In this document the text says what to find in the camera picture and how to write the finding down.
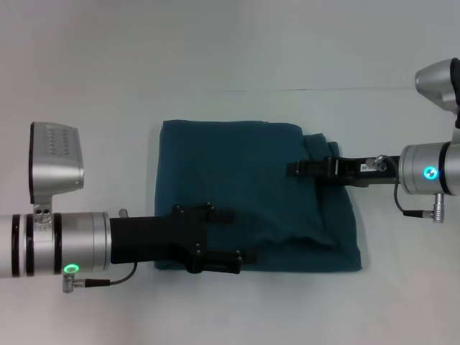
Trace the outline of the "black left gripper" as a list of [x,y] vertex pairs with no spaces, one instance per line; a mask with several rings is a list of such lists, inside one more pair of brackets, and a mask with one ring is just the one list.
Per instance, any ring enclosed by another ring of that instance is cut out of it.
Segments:
[[171,261],[189,273],[239,274],[245,265],[255,265],[256,249],[207,252],[206,224],[233,223],[234,210],[204,206],[174,206],[166,216],[111,218],[113,265]]

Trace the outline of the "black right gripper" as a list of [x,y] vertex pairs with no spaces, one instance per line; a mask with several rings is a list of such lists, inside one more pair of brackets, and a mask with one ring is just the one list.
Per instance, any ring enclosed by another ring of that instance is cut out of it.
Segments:
[[298,160],[287,164],[288,177],[325,177],[326,184],[367,188],[370,185],[388,185],[396,181],[396,169],[388,161],[379,170],[368,166],[373,157],[329,157],[321,161]]

